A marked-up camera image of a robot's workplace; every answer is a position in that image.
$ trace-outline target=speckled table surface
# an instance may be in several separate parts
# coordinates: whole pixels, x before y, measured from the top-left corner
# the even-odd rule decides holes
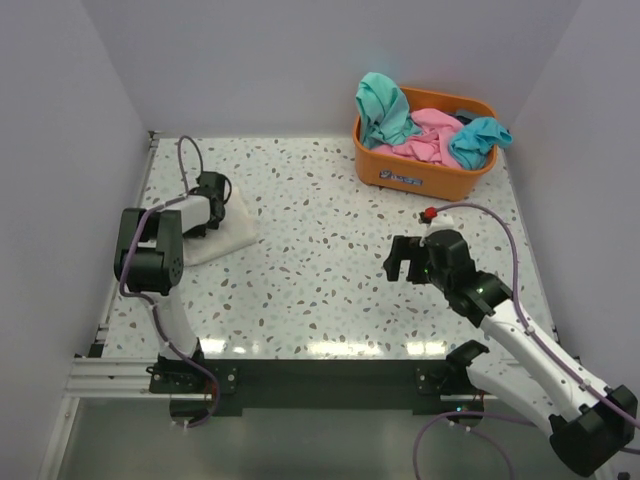
[[[346,137],[198,143],[205,169],[225,173],[240,187],[259,238],[184,272],[182,300],[207,357],[441,358],[469,339],[510,357],[448,309],[435,288],[388,283],[383,275],[391,237],[420,235],[416,212],[444,201],[362,184]],[[175,139],[160,141],[143,206],[181,193],[175,149]],[[193,184],[197,158],[190,145],[184,149]],[[470,201],[508,220],[519,246],[522,301],[551,331],[502,154]],[[500,227],[474,210],[451,214],[479,268],[509,283],[511,256]],[[156,356],[156,337],[139,301],[116,295],[108,323],[103,357]]]

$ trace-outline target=laundry basket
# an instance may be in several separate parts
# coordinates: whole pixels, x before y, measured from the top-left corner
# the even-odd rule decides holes
[[[479,100],[418,88],[401,88],[407,96],[411,111],[430,107],[453,113],[463,108],[483,117],[496,116],[489,105]],[[482,169],[459,170],[375,153],[360,143],[359,116],[353,126],[353,143],[356,146],[356,172],[360,180],[367,185],[378,185],[451,201],[466,197],[480,177],[493,168],[498,155],[498,147],[494,146]]]

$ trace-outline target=blue towel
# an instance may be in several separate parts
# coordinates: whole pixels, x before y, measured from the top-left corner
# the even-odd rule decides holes
[[[400,145],[422,130],[409,116],[409,102],[393,80],[381,73],[367,73],[356,93],[360,112],[360,143],[372,149],[383,143]]]
[[[449,142],[449,153],[465,170],[479,170],[487,163],[491,147],[511,145],[511,134],[492,117],[480,117],[456,133]]]

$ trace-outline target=white cloth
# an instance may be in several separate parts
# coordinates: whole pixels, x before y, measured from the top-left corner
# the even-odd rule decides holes
[[[205,237],[184,239],[186,267],[209,262],[256,243],[258,233],[238,187],[233,187],[225,209],[226,215],[218,230],[208,230]]]

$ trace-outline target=gray floor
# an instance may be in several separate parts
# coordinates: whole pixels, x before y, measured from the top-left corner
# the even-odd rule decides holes
[[[507,411],[495,402],[491,411]],[[171,427],[166,400],[85,401],[60,480],[412,479],[412,444],[428,417],[409,412],[248,410],[190,430]],[[534,428],[480,427],[509,452],[518,480],[579,477]],[[484,440],[442,423],[420,449],[423,479],[508,478]]]

